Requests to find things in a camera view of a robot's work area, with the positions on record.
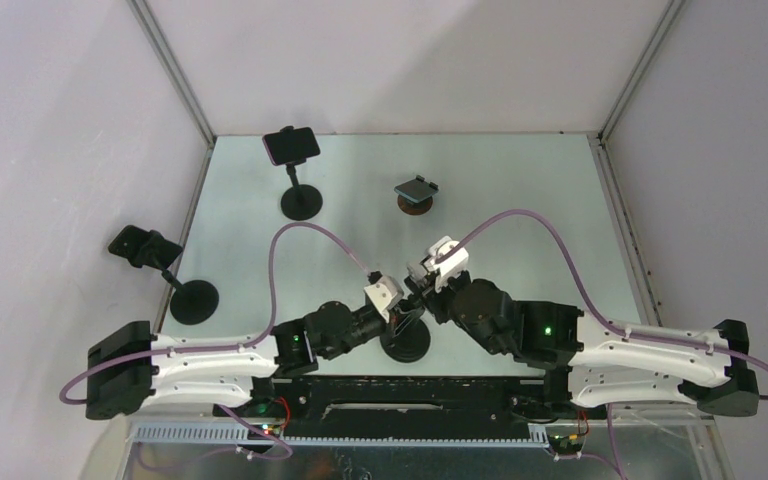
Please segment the black round-base phone stand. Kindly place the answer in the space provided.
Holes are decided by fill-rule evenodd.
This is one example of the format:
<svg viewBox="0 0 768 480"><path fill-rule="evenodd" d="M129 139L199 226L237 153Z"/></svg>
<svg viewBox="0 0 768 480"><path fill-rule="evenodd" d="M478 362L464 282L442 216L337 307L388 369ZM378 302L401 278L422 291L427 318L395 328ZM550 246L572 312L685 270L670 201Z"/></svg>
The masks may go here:
<svg viewBox="0 0 768 480"><path fill-rule="evenodd" d="M426 323L419 319L400 334L391 345L379 343L387 356L400 363L414 363L422 359L430 350L431 335Z"/></svg>

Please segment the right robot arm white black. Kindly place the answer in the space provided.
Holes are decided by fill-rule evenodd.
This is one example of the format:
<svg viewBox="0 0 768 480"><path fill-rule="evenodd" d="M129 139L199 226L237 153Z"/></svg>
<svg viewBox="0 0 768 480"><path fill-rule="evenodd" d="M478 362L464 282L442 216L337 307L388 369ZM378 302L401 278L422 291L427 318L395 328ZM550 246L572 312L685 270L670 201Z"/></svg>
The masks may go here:
<svg viewBox="0 0 768 480"><path fill-rule="evenodd" d="M441 288L433 275L404 282L409 302L438 323L454 323L490 355L544 371L541 402L553 417L631 402L685 403L727 417L758 411L758 382L744 358L749 340L740 321L702 331L600 322L574 305L515 300L468 272Z"/></svg>

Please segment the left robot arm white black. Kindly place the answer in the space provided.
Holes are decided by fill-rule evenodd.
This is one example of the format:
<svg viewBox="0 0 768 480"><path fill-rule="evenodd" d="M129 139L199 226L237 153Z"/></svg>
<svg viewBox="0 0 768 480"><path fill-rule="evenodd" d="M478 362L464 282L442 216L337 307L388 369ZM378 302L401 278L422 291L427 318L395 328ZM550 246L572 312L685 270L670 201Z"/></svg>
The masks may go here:
<svg viewBox="0 0 768 480"><path fill-rule="evenodd" d="M126 324L87 354L85 416L108 420L159 405L242 407L264 416L276 403L276 378L316 371L371 340L393 360L413 363L430 349L420 310L390 313L372 304L352 311L332 301L281 323L259 344L248 337L190 339L155 335L147 321Z"/></svg>

